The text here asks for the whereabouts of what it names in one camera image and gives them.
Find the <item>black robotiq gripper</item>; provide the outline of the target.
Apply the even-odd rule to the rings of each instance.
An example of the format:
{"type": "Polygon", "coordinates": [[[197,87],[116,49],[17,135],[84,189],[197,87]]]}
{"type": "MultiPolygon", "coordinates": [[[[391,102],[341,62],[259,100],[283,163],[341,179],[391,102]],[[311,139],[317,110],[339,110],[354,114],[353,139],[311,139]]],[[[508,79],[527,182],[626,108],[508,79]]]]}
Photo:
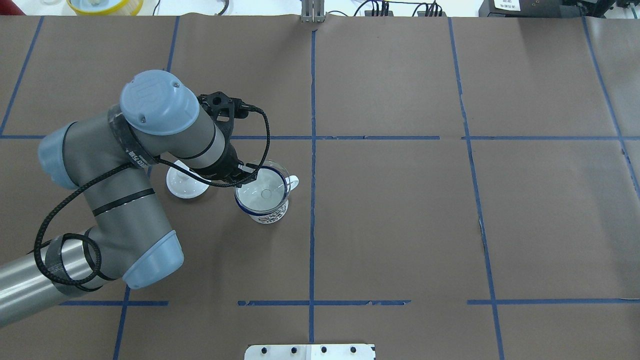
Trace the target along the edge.
{"type": "Polygon", "coordinates": [[[254,182],[261,166],[240,161],[228,134],[217,125],[214,129],[210,144],[197,157],[190,159],[190,170],[214,187],[242,187],[254,182]]]}

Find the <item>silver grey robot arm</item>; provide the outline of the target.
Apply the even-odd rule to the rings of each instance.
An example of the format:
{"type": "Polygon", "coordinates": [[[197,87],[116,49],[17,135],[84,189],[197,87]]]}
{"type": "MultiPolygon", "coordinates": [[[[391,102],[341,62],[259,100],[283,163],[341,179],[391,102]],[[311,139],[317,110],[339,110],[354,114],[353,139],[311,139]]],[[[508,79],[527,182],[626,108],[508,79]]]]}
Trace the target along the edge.
{"type": "Polygon", "coordinates": [[[256,180],[266,155],[244,163],[230,142],[236,119],[265,116],[221,91],[195,95],[175,75],[142,71],[107,111],[44,137],[41,168],[71,194],[43,219],[32,250],[1,267],[1,326],[123,280],[142,289],[185,262],[150,182],[162,164],[205,186],[256,180]]]}

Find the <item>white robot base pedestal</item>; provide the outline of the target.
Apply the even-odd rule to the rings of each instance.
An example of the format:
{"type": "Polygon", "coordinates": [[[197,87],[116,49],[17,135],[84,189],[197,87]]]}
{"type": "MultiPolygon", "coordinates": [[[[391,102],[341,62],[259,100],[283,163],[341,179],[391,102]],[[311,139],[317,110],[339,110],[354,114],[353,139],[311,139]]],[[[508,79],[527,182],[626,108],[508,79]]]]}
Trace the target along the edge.
{"type": "Polygon", "coordinates": [[[375,360],[374,344],[255,344],[247,347],[245,360],[375,360]]]}

